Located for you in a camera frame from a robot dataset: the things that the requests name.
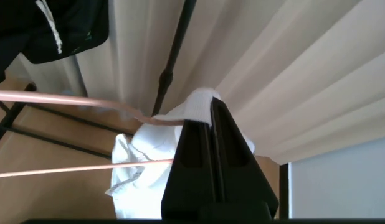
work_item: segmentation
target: white drawstring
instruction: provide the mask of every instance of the white drawstring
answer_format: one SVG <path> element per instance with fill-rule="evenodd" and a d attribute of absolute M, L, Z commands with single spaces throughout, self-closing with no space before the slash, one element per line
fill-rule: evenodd
<path fill-rule="evenodd" d="M 54 22 L 54 17 L 53 14 L 51 13 L 51 10 L 49 6 L 47 5 L 47 2 L 45 0 L 36 0 L 36 5 L 39 7 L 39 9 L 43 12 L 45 15 L 45 18 L 47 19 L 47 22 L 49 22 L 51 31 L 53 32 L 55 43 L 57 44 L 57 50 L 58 54 L 62 53 L 62 41 L 60 38 L 60 34 L 57 31 L 57 28 L 55 27 L 55 22 Z"/>

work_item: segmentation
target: white garment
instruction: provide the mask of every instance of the white garment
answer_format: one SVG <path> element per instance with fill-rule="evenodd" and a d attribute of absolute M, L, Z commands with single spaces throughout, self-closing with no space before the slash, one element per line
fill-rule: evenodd
<path fill-rule="evenodd" d="M 212 98 L 219 94 L 210 88 L 199 88 L 186 101 L 167 115 L 156 119 L 202 121 L 210 126 Z M 123 134 L 116 137 L 112 162 L 138 162 L 172 159 L 179 142 L 182 126 L 153 126 L 143 124 L 131 142 Z M 244 137 L 250 150 L 252 141 Z M 111 188 L 117 218 L 161 218 L 161 201 L 168 181 L 170 165 L 116 168 L 112 171 Z"/>

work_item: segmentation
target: brown floor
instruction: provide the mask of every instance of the brown floor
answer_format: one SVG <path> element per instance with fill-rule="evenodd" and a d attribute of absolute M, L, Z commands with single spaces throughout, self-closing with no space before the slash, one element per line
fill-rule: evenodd
<path fill-rule="evenodd" d="M 25 85 L 7 79 L 0 89 L 23 90 Z M 132 132 L 141 125 L 122 121 L 116 111 L 96 114 L 75 106 L 54 108 Z M 27 106 L 14 125 L 106 153 L 111 152 L 116 136 Z M 278 165 L 264 157 L 257 160 L 278 195 Z M 108 160 L 15 133 L 6 133 L 0 142 L 0 172 L 95 164 L 108 164 Z M 95 170 L 0 179 L 0 223 L 28 218 L 115 218 L 112 199 L 104 194 L 110 178 L 111 170 Z"/>

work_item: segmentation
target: curtain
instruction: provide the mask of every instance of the curtain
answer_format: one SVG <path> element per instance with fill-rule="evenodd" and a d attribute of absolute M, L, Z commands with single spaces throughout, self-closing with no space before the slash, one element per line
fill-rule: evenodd
<path fill-rule="evenodd" d="M 182 6 L 112 0 L 103 45 L 7 72 L 150 114 Z M 279 164 L 385 137 L 385 0 L 198 1 L 161 112 L 201 86 Z"/>

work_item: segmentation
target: white wall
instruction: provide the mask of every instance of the white wall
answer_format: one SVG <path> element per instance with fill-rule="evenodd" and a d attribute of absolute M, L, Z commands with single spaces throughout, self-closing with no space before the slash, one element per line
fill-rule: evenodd
<path fill-rule="evenodd" d="M 385 138 L 290 164 L 291 218 L 385 218 Z"/>

